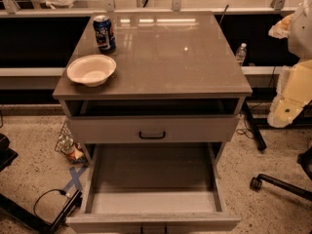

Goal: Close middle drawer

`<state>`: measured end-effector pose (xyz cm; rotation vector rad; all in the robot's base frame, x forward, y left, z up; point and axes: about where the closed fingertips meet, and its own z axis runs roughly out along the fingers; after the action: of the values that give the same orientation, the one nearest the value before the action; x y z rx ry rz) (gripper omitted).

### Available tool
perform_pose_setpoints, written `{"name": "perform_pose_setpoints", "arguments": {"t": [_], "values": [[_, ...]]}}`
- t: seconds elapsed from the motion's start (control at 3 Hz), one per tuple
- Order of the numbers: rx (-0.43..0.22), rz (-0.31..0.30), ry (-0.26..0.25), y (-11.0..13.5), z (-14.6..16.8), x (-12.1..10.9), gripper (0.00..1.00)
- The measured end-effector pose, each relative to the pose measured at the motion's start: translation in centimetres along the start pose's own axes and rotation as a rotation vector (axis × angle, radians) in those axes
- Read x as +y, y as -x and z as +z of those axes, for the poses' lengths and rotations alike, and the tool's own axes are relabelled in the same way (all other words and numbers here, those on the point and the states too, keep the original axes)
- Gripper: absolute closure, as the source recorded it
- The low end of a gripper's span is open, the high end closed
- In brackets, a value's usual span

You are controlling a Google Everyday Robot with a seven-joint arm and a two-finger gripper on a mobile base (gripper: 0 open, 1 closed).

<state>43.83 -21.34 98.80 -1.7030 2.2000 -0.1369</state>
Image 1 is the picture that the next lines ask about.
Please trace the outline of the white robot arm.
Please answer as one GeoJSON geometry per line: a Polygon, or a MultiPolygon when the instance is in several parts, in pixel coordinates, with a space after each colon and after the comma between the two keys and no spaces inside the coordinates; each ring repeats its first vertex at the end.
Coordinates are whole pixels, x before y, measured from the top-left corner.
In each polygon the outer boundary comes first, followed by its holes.
{"type": "Polygon", "coordinates": [[[312,0],[303,0],[293,14],[279,20],[268,34],[286,38],[289,52],[299,58],[293,66],[282,68],[277,95],[267,117],[271,127],[285,128],[312,101],[312,0]]]}

